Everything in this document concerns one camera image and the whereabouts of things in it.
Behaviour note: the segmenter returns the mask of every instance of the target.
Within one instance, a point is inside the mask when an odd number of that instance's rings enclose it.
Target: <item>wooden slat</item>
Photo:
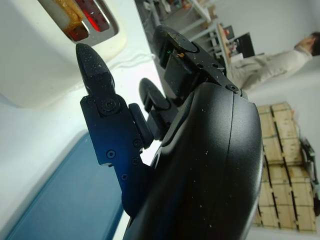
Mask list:
[[[278,138],[276,136],[271,138],[264,138],[262,141],[264,153],[268,163],[270,165],[283,163],[283,157],[281,154],[281,148]]]
[[[270,180],[276,205],[293,205],[289,178],[285,166],[269,165]]]
[[[272,190],[274,194],[275,204],[293,205],[290,184],[273,184]]]
[[[263,106],[258,106],[258,113],[259,114],[264,114],[264,113],[270,113],[270,106],[269,105],[263,105]]]
[[[298,225],[301,231],[316,231],[316,216],[311,206],[297,206]]]
[[[301,165],[289,166],[288,173],[292,183],[310,183],[309,174]]]
[[[273,206],[275,204],[272,197],[272,188],[270,186],[268,169],[266,166],[262,170],[261,190],[258,204],[263,207]]]
[[[255,212],[252,224],[255,226],[258,226],[258,227],[260,227],[262,225],[261,224],[261,216],[259,214],[258,208],[256,208],[256,212]]]
[[[293,183],[292,190],[296,206],[314,206],[311,183]]]
[[[278,228],[278,219],[275,206],[259,206],[261,220],[264,227]]]
[[[271,107],[274,112],[283,111],[283,110],[291,110],[291,106],[287,102],[273,104]]]
[[[308,172],[303,166],[289,166],[289,176],[296,206],[314,205],[314,197]]]
[[[277,205],[280,227],[282,229],[297,229],[294,206]]]
[[[281,144],[287,165],[299,165],[302,163],[298,138],[282,139]]]
[[[259,115],[261,122],[261,131],[263,138],[269,138],[277,135],[274,118],[271,112]]]
[[[259,206],[267,207],[274,205],[274,199],[272,197],[272,189],[269,182],[261,183],[261,191],[259,196]]]
[[[270,180],[274,184],[289,184],[286,168],[283,164],[269,165]]]
[[[273,114],[280,139],[296,138],[297,130],[291,110],[276,111]]]

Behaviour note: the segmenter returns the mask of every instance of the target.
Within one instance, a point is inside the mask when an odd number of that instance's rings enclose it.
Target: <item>black monitor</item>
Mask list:
[[[238,53],[243,54],[243,58],[250,58],[255,56],[254,46],[251,41],[250,33],[246,33],[234,40],[237,47],[236,50]]]

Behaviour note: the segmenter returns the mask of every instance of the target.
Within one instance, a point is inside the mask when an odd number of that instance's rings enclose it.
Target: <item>wooden pallet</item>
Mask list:
[[[302,166],[291,107],[287,103],[265,105],[258,112],[265,159],[253,225],[314,233],[311,182]]]

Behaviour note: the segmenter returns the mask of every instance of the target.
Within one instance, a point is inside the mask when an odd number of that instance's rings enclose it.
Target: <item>blue tray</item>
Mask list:
[[[50,177],[8,240],[111,240],[123,213],[112,167],[99,166],[89,134]]]

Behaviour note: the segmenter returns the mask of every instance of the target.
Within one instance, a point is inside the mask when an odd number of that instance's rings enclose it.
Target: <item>sleeve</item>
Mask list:
[[[251,90],[269,79],[285,75],[286,73],[287,71],[281,67],[265,65],[245,81],[242,89],[245,91]]]
[[[288,77],[305,63],[306,59],[294,50],[271,56],[266,65],[247,78],[242,89],[249,91],[269,79]]]

